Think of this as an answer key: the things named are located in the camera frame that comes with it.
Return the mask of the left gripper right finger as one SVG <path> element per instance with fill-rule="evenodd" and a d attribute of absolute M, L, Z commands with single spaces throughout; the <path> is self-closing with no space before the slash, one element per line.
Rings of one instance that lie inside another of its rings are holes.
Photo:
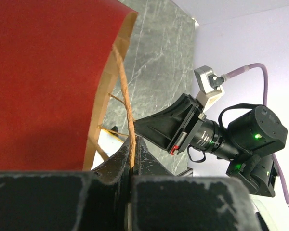
<path fill-rule="evenodd" d="M 136 139 L 138 174 L 131 185 L 134 231 L 260 231 L 247 188 L 225 177 L 153 175 L 150 152 Z"/>

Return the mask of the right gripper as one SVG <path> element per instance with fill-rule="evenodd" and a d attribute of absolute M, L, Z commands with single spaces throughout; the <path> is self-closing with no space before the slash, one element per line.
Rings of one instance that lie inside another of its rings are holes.
<path fill-rule="evenodd" d="M 134 128 L 136 134 L 175 155 L 187 148 L 204 117 L 204 106 L 183 93 L 163 111 L 136 120 Z"/>

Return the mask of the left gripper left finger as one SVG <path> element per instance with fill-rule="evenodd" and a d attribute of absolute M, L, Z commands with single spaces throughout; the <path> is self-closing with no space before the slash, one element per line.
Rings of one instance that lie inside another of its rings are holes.
<path fill-rule="evenodd" d="M 0 171 L 0 231 L 122 231 L 129 143 L 92 171 Z"/>

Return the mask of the red paper bag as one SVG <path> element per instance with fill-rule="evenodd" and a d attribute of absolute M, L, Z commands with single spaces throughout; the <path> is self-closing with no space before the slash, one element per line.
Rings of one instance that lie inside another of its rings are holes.
<path fill-rule="evenodd" d="M 117 0 L 0 0 L 0 171 L 90 170 L 138 13 Z"/>

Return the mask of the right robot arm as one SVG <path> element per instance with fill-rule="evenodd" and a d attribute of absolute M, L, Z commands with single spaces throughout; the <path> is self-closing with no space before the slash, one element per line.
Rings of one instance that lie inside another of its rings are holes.
<path fill-rule="evenodd" d="M 171 155 L 193 148 L 227 160 L 226 174 L 241 180 L 250 194 L 274 197 L 273 154 L 285 147 L 288 131 L 265 105 L 241 103 L 232 109 L 247 112 L 225 127 L 221 116 L 207 119 L 200 102 L 182 94 L 165 110 L 136 120 L 134 129 Z"/>

